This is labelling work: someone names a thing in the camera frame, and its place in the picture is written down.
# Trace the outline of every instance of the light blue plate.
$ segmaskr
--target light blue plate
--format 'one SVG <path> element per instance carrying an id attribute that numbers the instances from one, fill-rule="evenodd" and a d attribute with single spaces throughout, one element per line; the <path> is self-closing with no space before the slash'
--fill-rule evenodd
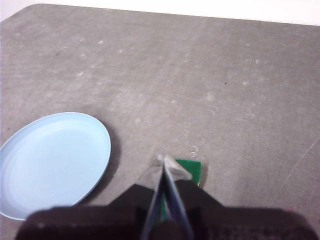
<path id="1" fill-rule="evenodd" d="M 1 214 L 25 220 L 78 203 L 104 174 L 110 151 L 108 131 L 93 116 L 62 112 L 30 123 L 1 148 Z"/>

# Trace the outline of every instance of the gray surface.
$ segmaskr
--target gray surface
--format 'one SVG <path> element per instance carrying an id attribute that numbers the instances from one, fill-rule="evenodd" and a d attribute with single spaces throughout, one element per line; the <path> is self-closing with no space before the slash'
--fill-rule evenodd
<path id="1" fill-rule="evenodd" d="M 1 37 L 2 143 L 58 112 L 109 129 L 84 203 L 108 204 L 168 153 L 201 161 L 223 204 L 292 209 L 320 233 L 320 27 L 40 4 Z M 20 224 L 1 216 L 1 239 Z"/>

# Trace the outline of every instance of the plate rim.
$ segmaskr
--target plate rim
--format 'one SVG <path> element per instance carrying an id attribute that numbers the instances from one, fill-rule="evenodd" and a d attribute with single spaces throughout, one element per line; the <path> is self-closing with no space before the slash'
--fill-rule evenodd
<path id="1" fill-rule="evenodd" d="M 94 119 L 95 121 L 97 121 L 97 122 L 102 126 L 102 128 L 106 131 L 107 137 L 108 137 L 108 142 L 109 142 L 109 145 L 110 145 L 109 157 L 108 157 L 108 159 L 107 159 L 107 161 L 106 161 L 106 164 L 105 164 L 105 167 L 104 167 L 104 169 L 103 169 L 103 172 L 102 172 L 101 175 L 99 176 L 99 178 L 98 178 L 98 180 L 96 181 L 96 183 L 91 187 L 91 189 L 90 189 L 84 196 L 82 196 L 78 201 L 76 201 L 76 202 L 74 202 L 74 203 L 72 203 L 72 204 L 70 205 L 70 206 L 74 206 L 74 205 L 78 204 L 79 202 L 81 202 L 83 199 L 85 199 L 85 198 L 95 189 L 95 187 L 99 184 L 101 178 L 103 177 L 103 175 L 105 174 L 105 172 L 106 172 L 106 170 L 107 170 L 107 168 L 108 168 L 109 161 L 110 161 L 110 157 L 111 157 L 112 145 L 111 145 L 110 134 L 109 134 L 106 126 L 105 126 L 99 119 L 97 119 L 96 117 L 94 117 L 94 116 L 92 116 L 92 115 L 89 115 L 89 114 L 87 114 L 87 113 L 77 112 L 77 111 L 63 111 L 63 112 L 57 112 L 57 113 L 53 113 L 53 114 L 49 114 L 49 115 L 40 117 L 40 118 L 38 118 L 38 119 L 36 119 L 36 120 L 28 123 L 28 124 L 25 125 L 24 127 L 20 128 L 20 129 L 19 129 L 18 131 L 16 131 L 11 137 L 9 137 L 9 139 L 8 139 L 7 141 L 5 141 L 5 143 L 4 143 L 4 144 L 1 146 L 1 148 L 0 148 L 0 159 L 1 159 L 1 151 L 2 151 L 3 147 L 4 147 L 15 135 L 17 135 L 17 134 L 18 134 L 19 132 L 21 132 L 23 129 L 25 129 L 25 128 L 29 127 L 29 125 L 32 125 L 32 124 L 34 124 L 34 123 L 36 123 L 36 122 L 38 122 L 38 121 L 40 121 L 40 120 L 42 120 L 42 119 L 45 119 L 45 118 L 47 118 L 47 117 L 54 116 L 54 115 L 67 115 L 67 114 L 85 115 L 85 116 L 90 117 L 90 118 Z M 28 218 L 28 216 L 27 216 L 25 219 L 24 219 L 24 218 L 19 218 L 19 217 L 9 216 L 9 215 L 3 213 L 2 210 L 1 210 L 1 208 L 0 208 L 0 215 L 5 216 L 5 217 L 7 217 L 7 218 L 9 218 L 9 219 L 18 220 L 18 221 L 25 221 L 25 220 Z"/>

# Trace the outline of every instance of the green object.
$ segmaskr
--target green object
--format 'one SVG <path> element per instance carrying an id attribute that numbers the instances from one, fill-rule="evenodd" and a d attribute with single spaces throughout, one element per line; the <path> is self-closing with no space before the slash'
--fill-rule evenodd
<path id="1" fill-rule="evenodd" d="M 193 161 L 188 159 L 176 159 L 176 161 L 189 173 L 192 174 L 192 181 L 199 185 L 201 178 L 201 162 Z M 161 218 L 165 220 L 167 218 L 166 207 L 165 207 L 165 196 L 162 196 L 161 203 Z"/>
<path id="2" fill-rule="evenodd" d="M 192 174 L 192 181 L 199 185 L 201 178 L 201 162 L 187 159 L 176 159 L 176 161 Z"/>

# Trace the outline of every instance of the white wall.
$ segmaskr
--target white wall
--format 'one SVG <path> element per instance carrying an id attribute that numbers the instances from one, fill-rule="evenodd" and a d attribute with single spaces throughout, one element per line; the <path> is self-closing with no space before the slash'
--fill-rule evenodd
<path id="1" fill-rule="evenodd" d="M 1 21 L 37 3 L 320 26 L 320 0 L 1 0 Z"/>

